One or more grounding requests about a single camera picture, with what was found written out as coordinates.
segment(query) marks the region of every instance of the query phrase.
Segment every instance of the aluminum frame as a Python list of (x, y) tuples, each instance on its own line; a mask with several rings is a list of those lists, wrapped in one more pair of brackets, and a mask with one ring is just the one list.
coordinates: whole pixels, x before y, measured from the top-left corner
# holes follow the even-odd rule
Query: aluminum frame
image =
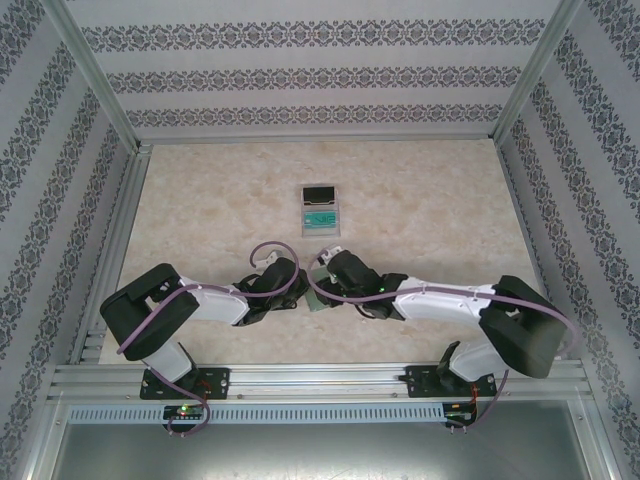
[[(397, 379), (407, 364), (225, 365), (230, 368), (227, 400), (212, 405), (425, 405), (468, 401), (469, 397), (408, 397)], [(44, 415), (27, 459), (23, 480), (49, 479), (54, 473), (69, 412), (79, 405), (179, 405), (176, 401), (139, 398), (142, 365), (59, 365), (45, 401)], [(486, 402), (490, 398), (480, 398)], [(500, 402), (566, 401), (591, 479), (619, 479), (620, 472), (608, 443), (580, 360), (559, 360), (549, 377), (536, 380), (510, 373)]]

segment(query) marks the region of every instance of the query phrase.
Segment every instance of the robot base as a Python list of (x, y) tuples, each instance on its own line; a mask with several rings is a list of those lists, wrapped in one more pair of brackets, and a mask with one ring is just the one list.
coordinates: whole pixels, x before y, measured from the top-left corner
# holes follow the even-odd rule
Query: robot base
[[(228, 368), (199, 368), (197, 379), (193, 388), (187, 390), (207, 400), (226, 400), (229, 391), (229, 375), (231, 370)], [(191, 398), (176, 392), (172, 388), (162, 383), (151, 373), (145, 370), (142, 377), (142, 385), (140, 387), (140, 398), (142, 400), (189, 400)]]
[(405, 368), (405, 375), (398, 377), (398, 380), (407, 384), (409, 398), (471, 396), (473, 385), (478, 389), (479, 397), (492, 397), (496, 394), (493, 375), (485, 375), (475, 382), (458, 379), (445, 385), (437, 369), (437, 365), (411, 365)]

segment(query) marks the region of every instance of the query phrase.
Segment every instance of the cable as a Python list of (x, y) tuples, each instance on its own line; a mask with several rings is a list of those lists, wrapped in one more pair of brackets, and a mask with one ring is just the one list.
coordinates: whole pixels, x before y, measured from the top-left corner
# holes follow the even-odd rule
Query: cable
[(476, 419), (475, 422), (473, 422), (471, 425), (467, 427), (467, 430), (470, 428), (475, 428), (479, 423), (486, 420), (487, 416), (489, 415), (489, 412), (493, 410), (493, 407), (496, 406), (498, 398), (500, 398), (500, 395), (502, 394), (502, 390), (504, 389), (504, 386), (507, 384), (508, 376), (509, 376), (509, 370), (505, 370), (504, 377), (502, 377), (502, 382), (500, 382), (500, 386), (498, 387), (498, 390), (496, 390), (496, 394), (491, 399), (491, 402), (489, 402), (489, 405), (487, 405), (487, 408), (484, 409), (484, 411), (482, 412), (482, 415), (480, 415), (480, 417)]
[(209, 424), (209, 420), (211, 419), (211, 408), (209, 408), (209, 404), (207, 403), (207, 401), (202, 398), (197, 396), (195, 393), (191, 393), (188, 390), (185, 390), (184, 388), (180, 388), (179, 386), (177, 386), (175, 383), (170, 382), (169, 380), (167, 380), (165, 377), (162, 376), (162, 374), (160, 374), (160, 372), (158, 372), (157, 370), (155, 370), (154, 368), (150, 367), (147, 365), (147, 367), (149, 368), (149, 370), (151, 370), (151, 373), (153, 373), (158, 380), (160, 380), (162, 383), (164, 383), (167, 387), (171, 388), (172, 390), (175, 390), (178, 393), (181, 393), (182, 395), (185, 395), (189, 398), (194, 399), (196, 402), (198, 402), (200, 405), (202, 405), (202, 408), (204, 408), (206, 415), (204, 420), (199, 423), (198, 425), (196, 425), (195, 427), (193, 427), (191, 430), (187, 431), (187, 432), (176, 432), (174, 430), (171, 429), (171, 425), (173, 424), (173, 421), (178, 418), (178, 417), (171, 417), (169, 419), (169, 423), (167, 423), (167, 431), (169, 432), (169, 435), (180, 435), (180, 437), (184, 438), (184, 437), (188, 437), (189, 435), (193, 435), (194, 433), (199, 432), (200, 430), (202, 430), (204, 427), (206, 427)]
[(253, 251), (251, 252), (251, 255), (249, 255), (249, 263), (251, 264), (252, 267), (255, 268), (256, 264), (253, 261), (253, 257), (256, 254), (256, 252), (261, 249), (264, 246), (267, 245), (278, 245), (281, 247), (286, 248), (289, 253), (291, 254), (291, 256), (293, 257), (293, 262), (296, 265), (296, 269), (293, 272), (293, 276), (291, 277), (291, 279), (284, 284), (284, 286), (278, 288), (277, 290), (273, 290), (272, 292), (264, 292), (264, 293), (247, 293), (247, 292), (240, 292), (238, 290), (230, 290), (226, 287), (221, 287), (219, 285), (209, 285), (206, 283), (194, 283), (194, 284), (190, 284), (190, 285), (185, 285), (184, 287), (180, 287), (179, 289), (177, 289), (176, 291), (172, 292), (167, 298), (165, 298), (162, 302), (160, 302), (160, 304), (153, 309), (153, 311), (147, 316), (147, 318), (145, 318), (142, 323), (140, 325), (138, 325), (138, 328), (136, 328), (131, 335), (129, 335), (127, 337), (127, 339), (122, 342), (122, 344), (120, 345), (120, 348), (117, 350), (118, 355), (121, 355), (126, 349), (127, 347), (129, 347), (129, 345), (131, 345), (134, 340), (136, 338), (138, 338), (138, 335), (140, 335), (145, 328), (147, 328), (147, 326), (149, 326), (149, 324), (153, 321), (154, 318), (156, 318), (158, 316), (158, 314), (167, 306), (169, 305), (174, 298), (176, 298), (178, 295), (180, 295), (181, 293), (184, 292), (188, 292), (189, 290), (215, 290), (217, 292), (222, 292), (222, 293), (228, 293), (229, 295), (233, 295), (236, 297), (245, 297), (245, 298), (267, 298), (267, 297), (273, 297), (275, 295), (278, 295), (282, 292), (286, 292), (289, 287), (291, 285), (293, 285), (293, 282), (296, 281), (296, 279), (298, 278), (298, 273), (300, 272), (300, 262), (298, 260), (298, 256), (296, 255), (296, 252), (293, 251), (293, 249), (287, 245), (286, 243), (282, 243), (282, 242), (277, 242), (275, 240), (269, 241), (269, 242), (263, 242), (260, 245), (258, 245), (256, 248), (253, 249)]
[[(293, 257), (293, 262), (295, 263), (295, 271), (293, 272), (293, 276), (291, 277), (291, 279), (282, 287), (272, 291), (272, 292), (265, 292), (265, 293), (245, 293), (245, 292), (239, 292), (237, 290), (229, 290), (228, 288), (225, 287), (220, 287), (218, 285), (209, 285), (209, 284), (190, 284), (190, 285), (186, 285), (184, 287), (181, 287), (179, 289), (177, 289), (176, 291), (172, 292), (167, 298), (165, 298), (148, 316), (147, 318), (145, 318), (142, 323), (140, 325), (138, 325), (138, 328), (136, 328), (131, 335), (129, 335), (129, 337), (127, 337), (127, 339), (122, 342), (122, 345), (120, 345), (120, 348), (118, 349), (117, 353), (118, 355), (121, 355), (126, 349), (127, 347), (129, 347), (129, 345), (131, 345), (131, 343), (133, 343), (135, 341), (135, 339), (138, 337), (138, 335), (140, 335), (140, 333), (142, 333), (144, 331), (145, 328), (147, 328), (147, 326), (149, 326), (149, 324), (153, 321), (154, 318), (156, 318), (156, 316), (158, 316), (158, 314), (162, 311), (162, 309), (164, 309), (169, 303), (171, 303), (173, 301), (174, 298), (176, 298), (178, 295), (180, 295), (183, 292), (187, 292), (189, 290), (196, 290), (196, 289), (207, 289), (207, 290), (215, 290), (218, 292), (223, 292), (223, 293), (228, 293), (229, 295), (235, 295), (238, 297), (246, 297), (246, 298), (266, 298), (266, 297), (272, 297), (275, 295), (278, 295), (282, 292), (285, 292), (289, 289), (289, 287), (291, 285), (293, 285), (293, 282), (296, 281), (296, 279), (298, 278), (298, 273), (300, 272), (300, 261), (298, 260), (298, 256), (296, 255), (296, 252), (293, 251), (293, 249), (287, 245), (286, 243), (282, 243), (282, 242), (278, 242), (278, 241), (269, 241), (269, 242), (263, 242), (260, 245), (256, 246), (253, 251), (251, 252), (251, 254), (249, 255), (249, 263), (251, 264), (252, 267), (255, 268), (256, 264), (253, 261), (253, 257), (256, 254), (256, 252), (266, 246), (266, 245), (279, 245), (281, 247), (286, 248), (289, 253), (291, 254), (291, 256)], [(211, 418), (211, 409), (209, 408), (209, 404), (207, 403), (207, 401), (204, 398), (201, 398), (199, 396), (197, 396), (194, 393), (189, 392), (188, 390), (185, 390), (179, 386), (177, 386), (175, 383), (169, 381), (168, 379), (166, 379), (164, 376), (162, 376), (157, 370), (153, 369), (152, 367), (148, 366), (149, 370), (151, 370), (151, 373), (153, 373), (158, 380), (160, 380), (162, 383), (164, 383), (166, 386), (168, 386), (169, 388), (175, 390), (178, 393), (181, 393), (182, 395), (185, 395), (189, 398), (194, 399), (195, 401), (197, 401), (198, 403), (200, 403), (202, 405), (202, 407), (204, 408), (204, 410), (207, 412), (205, 419), (202, 421), (202, 423), (199, 423), (198, 425), (196, 425), (195, 427), (193, 427), (191, 430), (189, 430), (188, 432), (175, 432), (171, 429), (171, 425), (173, 424), (173, 421), (175, 420), (176, 417), (171, 417), (169, 419), (169, 423), (167, 423), (167, 430), (169, 432), (169, 435), (174, 435), (174, 434), (178, 434), (180, 435), (180, 437), (187, 437), (189, 435), (193, 435), (194, 433), (199, 432), (200, 430), (202, 430), (203, 428), (205, 428), (208, 424), (209, 424), (209, 419)]]
[[(309, 272), (311, 272), (311, 270), (313, 269), (313, 265), (319, 260), (320, 256), (324, 253), (328, 253), (327, 250), (322, 250), (315, 257), (313, 257), (313, 260), (311, 260), (311, 263), (309, 263)], [(309, 285), (311, 286), (311, 288), (313, 288), (320, 295), (326, 298), (329, 298), (331, 300), (337, 300), (343, 303), (358, 304), (358, 303), (365, 303), (365, 302), (373, 302), (376, 300), (384, 300), (386, 298), (394, 298), (400, 295), (407, 295), (410, 293), (438, 292), (438, 293), (445, 293), (449, 295), (459, 295), (461, 297), (483, 298), (485, 300), (493, 300), (496, 302), (508, 303), (511, 305), (515, 305), (517, 307), (530, 308), (554, 317), (555, 319), (562, 322), (564, 326), (567, 327), (567, 330), (571, 332), (571, 342), (569, 342), (569, 344), (565, 348), (563, 348), (562, 350), (559, 350), (556, 355), (564, 355), (565, 353), (571, 351), (578, 343), (578, 329), (571, 321), (569, 321), (567, 317), (562, 315), (560, 312), (553, 310), (552, 308), (545, 307), (544, 305), (538, 305), (537, 303), (528, 302), (526, 300), (520, 300), (519, 298), (505, 297), (503, 295), (495, 295), (492, 293), (461, 290), (457, 288), (434, 287), (429, 284), (424, 285), (422, 287), (407, 288), (405, 290), (397, 290), (395, 292), (379, 293), (377, 295), (370, 295), (368, 297), (341, 297), (338, 295), (334, 295), (333, 293), (329, 293), (323, 290), (322, 288), (320, 288), (316, 284), (316, 282), (313, 280), (313, 275), (311, 275), (311, 273), (309, 273), (307, 277), (308, 277)]]

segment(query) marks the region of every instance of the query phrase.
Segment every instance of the striped wallpaper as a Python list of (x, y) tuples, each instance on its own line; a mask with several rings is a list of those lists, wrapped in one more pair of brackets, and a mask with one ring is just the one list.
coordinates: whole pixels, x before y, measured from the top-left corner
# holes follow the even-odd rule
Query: striped wallpaper
[(501, 145), (623, 478), (640, 478), (640, 0), (588, 0)]
[(35, 0), (0, 5), (0, 479), (66, 363), (128, 153)]
[(488, 134), (557, 0), (67, 2), (144, 139)]

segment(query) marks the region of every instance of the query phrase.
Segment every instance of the marble floor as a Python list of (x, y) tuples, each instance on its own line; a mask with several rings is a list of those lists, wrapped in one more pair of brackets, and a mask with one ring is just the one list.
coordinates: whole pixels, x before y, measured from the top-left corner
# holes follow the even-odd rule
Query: marble floor
[[(307, 183), (337, 186), (339, 239), (301, 237)], [(304, 268), (337, 242), (378, 273), (461, 285), (512, 274), (537, 288), (491, 140), (156, 146), (120, 284), (161, 262), (236, 282), (266, 240), (290, 244)], [(175, 338), (197, 363), (348, 363), (438, 360), (479, 334), (437, 319), (363, 319), (350, 306), (312, 313), (302, 300), (245, 328), (192, 318)], [(126, 363), (116, 348), (107, 335), (100, 362)]]

